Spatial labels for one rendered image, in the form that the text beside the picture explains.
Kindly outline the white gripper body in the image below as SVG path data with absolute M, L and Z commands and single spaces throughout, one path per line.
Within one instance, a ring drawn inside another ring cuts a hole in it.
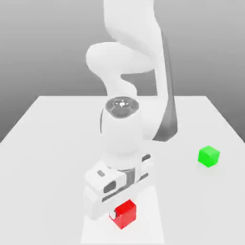
M 93 168 L 85 174 L 84 212 L 92 220 L 100 218 L 104 213 L 114 210 L 155 180 L 153 168 L 142 168 L 141 176 L 134 181 L 135 171 L 113 170 L 111 168 Z

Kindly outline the small red cube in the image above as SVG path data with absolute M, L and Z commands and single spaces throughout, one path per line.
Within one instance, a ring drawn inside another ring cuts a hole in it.
M 120 229 L 125 228 L 136 219 L 136 205 L 131 200 L 127 200 L 116 207 L 116 218 L 111 219 Z

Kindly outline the small green cube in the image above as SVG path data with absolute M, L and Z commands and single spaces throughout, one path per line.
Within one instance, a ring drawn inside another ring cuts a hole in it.
M 219 156 L 220 151 L 208 145 L 199 150 L 198 162 L 206 167 L 211 167 L 218 163 Z

